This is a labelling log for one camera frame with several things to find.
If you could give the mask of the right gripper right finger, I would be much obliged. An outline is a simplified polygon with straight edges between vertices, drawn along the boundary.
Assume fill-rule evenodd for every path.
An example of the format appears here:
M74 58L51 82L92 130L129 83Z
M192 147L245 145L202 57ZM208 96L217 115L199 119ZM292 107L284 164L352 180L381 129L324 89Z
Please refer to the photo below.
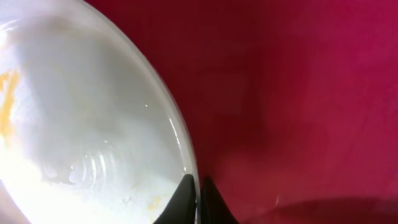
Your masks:
M200 193L201 224L239 224L209 177L203 180Z

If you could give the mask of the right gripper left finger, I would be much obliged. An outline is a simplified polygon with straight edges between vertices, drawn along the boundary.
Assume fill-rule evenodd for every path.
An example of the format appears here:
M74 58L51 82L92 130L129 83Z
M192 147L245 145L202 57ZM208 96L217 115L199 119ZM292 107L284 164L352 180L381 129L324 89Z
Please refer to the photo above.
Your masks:
M196 209L194 178L186 174L154 224L194 224Z

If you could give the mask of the white round plate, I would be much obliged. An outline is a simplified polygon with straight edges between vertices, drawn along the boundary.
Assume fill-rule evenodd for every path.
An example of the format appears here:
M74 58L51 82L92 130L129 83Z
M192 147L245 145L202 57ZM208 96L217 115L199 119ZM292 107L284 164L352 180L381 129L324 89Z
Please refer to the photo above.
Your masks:
M84 1L1 2L1 222L154 223L198 174L153 66Z

